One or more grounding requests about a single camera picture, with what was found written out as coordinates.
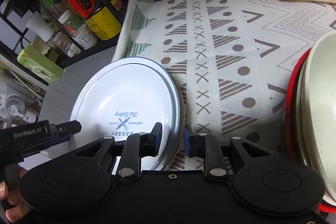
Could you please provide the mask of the person's left hand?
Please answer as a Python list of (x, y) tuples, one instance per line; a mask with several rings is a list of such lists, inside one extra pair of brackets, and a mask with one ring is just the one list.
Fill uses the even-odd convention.
[(19, 190), (26, 172), (17, 164), (5, 168), (6, 178), (1, 181), (1, 221), (4, 223), (16, 223), (29, 212)]

